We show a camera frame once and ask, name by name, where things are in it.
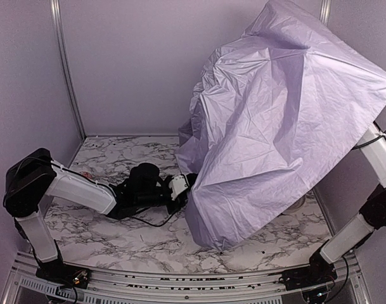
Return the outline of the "lilac folding umbrella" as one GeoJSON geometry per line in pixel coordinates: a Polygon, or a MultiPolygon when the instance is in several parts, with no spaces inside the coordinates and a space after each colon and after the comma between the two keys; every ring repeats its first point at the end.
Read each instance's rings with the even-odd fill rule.
{"type": "Polygon", "coordinates": [[[176,160],[196,174],[185,219],[219,251],[311,190],[386,105],[386,71],[290,1],[269,1],[217,48],[193,90],[176,160]]]}

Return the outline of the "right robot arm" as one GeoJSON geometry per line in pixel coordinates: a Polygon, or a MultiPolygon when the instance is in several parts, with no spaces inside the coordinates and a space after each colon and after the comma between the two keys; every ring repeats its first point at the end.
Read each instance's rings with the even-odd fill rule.
{"type": "Polygon", "coordinates": [[[284,270],[278,283],[287,291],[334,283],[334,263],[361,246],[375,231],[386,226],[386,129],[373,123],[353,147],[360,150],[376,173],[378,185],[348,223],[309,258],[309,265],[284,270]]]}

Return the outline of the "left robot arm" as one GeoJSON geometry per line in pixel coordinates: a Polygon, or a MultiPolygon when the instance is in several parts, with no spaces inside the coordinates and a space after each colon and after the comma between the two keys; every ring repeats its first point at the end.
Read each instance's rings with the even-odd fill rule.
{"type": "Polygon", "coordinates": [[[186,205],[196,178],[196,174],[180,174],[162,179],[156,165],[141,163],[124,182],[106,185],[64,167],[52,159],[48,149],[39,148],[7,171],[3,206],[32,247],[38,264],[36,276],[65,288],[85,289],[91,270],[63,261],[41,215],[42,199],[71,201],[115,220],[135,219],[158,206],[165,206],[173,217],[186,205]]]}

